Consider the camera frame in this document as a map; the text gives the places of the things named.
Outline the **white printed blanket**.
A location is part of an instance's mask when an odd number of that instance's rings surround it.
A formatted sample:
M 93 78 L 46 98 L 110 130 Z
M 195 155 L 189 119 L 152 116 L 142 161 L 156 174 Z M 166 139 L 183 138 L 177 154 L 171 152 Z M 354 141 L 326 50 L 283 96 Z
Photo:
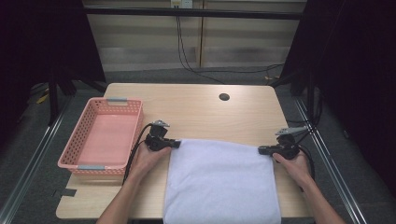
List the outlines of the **white printed blanket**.
M 256 147 L 183 139 L 171 152 L 164 224 L 281 224 L 273 160 Z

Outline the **person's left hand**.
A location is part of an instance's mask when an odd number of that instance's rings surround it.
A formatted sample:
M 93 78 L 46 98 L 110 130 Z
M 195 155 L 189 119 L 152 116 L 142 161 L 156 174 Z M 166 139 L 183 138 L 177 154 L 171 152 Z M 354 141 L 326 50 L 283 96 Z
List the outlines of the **person's left hand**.
M 159 151 L 152 151 L 145 143 L 140 145 L 128 179 L 134 182 L 141 181 L 161 158 L 170 154 L 171 150 L 172 148 L 165 147 Z

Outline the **white wall power outlet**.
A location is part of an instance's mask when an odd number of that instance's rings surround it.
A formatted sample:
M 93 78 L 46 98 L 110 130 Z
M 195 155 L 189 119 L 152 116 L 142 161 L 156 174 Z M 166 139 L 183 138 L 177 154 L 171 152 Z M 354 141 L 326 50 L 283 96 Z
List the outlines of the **white wall power outlet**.
M 192 0 L 170 0 L 171 8 L 193 8 Z

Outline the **grey tape piece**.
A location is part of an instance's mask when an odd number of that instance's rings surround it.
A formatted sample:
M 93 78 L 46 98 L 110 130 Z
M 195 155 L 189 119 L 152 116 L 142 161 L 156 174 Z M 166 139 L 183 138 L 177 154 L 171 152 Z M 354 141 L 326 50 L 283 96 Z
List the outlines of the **grey tape piece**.
M 74 197 L 76 195 L 75 189 L 56 189 L 53 191 L 52 196 L 55 198 L 62 198 L 65 197 Z

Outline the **metal floor rail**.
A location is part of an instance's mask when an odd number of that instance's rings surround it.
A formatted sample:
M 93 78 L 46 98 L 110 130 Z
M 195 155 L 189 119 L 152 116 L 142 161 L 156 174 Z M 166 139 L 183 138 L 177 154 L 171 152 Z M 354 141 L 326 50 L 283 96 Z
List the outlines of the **metal floor rail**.
M 315 128 L 314 125 L 308 120 L 308 111 L 307 107 L 304 105 L 303 100 L 300 98 L 296 98 L 294 102 L 300 113 L 300 116 L 304 119 L 304 123 L 308 127 L 311 139 L 313 140 L 318 154 L 322 158 L 325 167 L 329 172 L 332 182 L 334 183 L 335 188 L 337 189 L 337 192 L 340 195 L 341 200 L 343 201 L 350 218 L 352 219 L 352 222 L 354 224 L 369 224 L 361 210 L 361 207 L 357 203 L 355 197 L 351 193 L 351 190 L 347 186 L 345 179 L 341 175 L 332 157 L 332 154 L 330 153 L 327 145 L 325 144 L 319 130 Z
M 10 224 L 12 219 L 15 217 L 15 214 L 25 197 L 27 190 L 31 186 L 40 164 L 49 151 L 53 138 L 62 125 L 64 113 L 67 111 L 70 102 L 71 100 L 67 99 L 61 106 L 60 111 L 55 115 L 55 118 L 46 126 L 45 132 L 38 139 L 38 143 L 35 145 L 35 150 L 29 157 L 26 164 L 23 165 L 21 155 L 13 161 L 16 165 L 15 169 L 21 170 L 21 174 L 18 176 L 15 186 L 4 200 L 3 206 L 0 208 L 0 224 Z

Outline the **pink perforated plastic basket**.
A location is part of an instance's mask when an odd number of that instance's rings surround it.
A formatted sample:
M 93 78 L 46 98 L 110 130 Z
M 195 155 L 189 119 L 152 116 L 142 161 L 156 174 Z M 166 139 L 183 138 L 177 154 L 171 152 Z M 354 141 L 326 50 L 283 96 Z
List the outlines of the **pink perforated plastic basket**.
M 123 175 L 143 117 L 139 99 L 89 99 L 58 166 L 74 175 Z

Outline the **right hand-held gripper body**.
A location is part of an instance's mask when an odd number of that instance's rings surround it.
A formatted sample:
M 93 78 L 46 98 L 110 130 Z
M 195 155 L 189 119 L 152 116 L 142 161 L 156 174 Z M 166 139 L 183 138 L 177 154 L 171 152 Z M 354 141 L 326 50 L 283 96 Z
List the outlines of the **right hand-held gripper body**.
M 281 155 L 286 160 L 293 160 L 297 157 L 300 151 L 302 151 L 305 156 L 309 156 L 309 154 L 301 148 L 301 146 L 295 141 L 293 134 L 306 131 L 307 127 L 291 127 L 291 128 L 282 128 L 276 132 L 276 141 L 278 142 L 277 146 L 279 149 L 276 151 L 276 154 Z

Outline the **black horizontal bar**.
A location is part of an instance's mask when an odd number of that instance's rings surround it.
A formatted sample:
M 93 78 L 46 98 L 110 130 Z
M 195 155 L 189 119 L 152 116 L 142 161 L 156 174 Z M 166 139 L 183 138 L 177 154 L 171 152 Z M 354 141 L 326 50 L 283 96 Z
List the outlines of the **black horizontal bar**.
M 99 15 L 175 16 L 288 21 L 298 21 L 303 17 L 303 14 L 301 12 L 240 11 L 188 8 L 84 7 L 83 10 L 86 14 Z

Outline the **black metal stand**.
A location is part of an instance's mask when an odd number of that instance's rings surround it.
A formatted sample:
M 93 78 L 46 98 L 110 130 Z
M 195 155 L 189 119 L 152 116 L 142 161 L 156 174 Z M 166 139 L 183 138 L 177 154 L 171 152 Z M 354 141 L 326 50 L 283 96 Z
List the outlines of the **black metal stand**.
M 49 126 L 51 126 L 59 115 L 57 75 L 54 70 L 49 73 Z

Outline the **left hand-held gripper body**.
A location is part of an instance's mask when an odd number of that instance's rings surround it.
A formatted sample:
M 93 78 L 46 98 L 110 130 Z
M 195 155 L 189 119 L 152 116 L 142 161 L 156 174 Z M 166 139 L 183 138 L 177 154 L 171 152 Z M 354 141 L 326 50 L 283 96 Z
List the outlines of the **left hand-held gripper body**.
M 168 132 L 167 127 L 169 127 L 169 124 L 160 119 L 150 123 L 150 130 L 145 139 L 145 143 L 150 150 L 159 151 L 165 147 L 173 146 L 173 140 L 164 138 Z

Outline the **person's right hand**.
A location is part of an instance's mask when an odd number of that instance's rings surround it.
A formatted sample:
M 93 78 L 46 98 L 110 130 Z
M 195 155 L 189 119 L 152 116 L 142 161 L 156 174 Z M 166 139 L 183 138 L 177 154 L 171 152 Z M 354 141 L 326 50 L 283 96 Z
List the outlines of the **person's right hand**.
M 302 151 L 292 160 L 287 160 L 278 153 L 274 153 L 273 158 L 283 165 L 299 187 L 304 189 L 310 183 L 311 175 L 308 169 L 307 158 Z

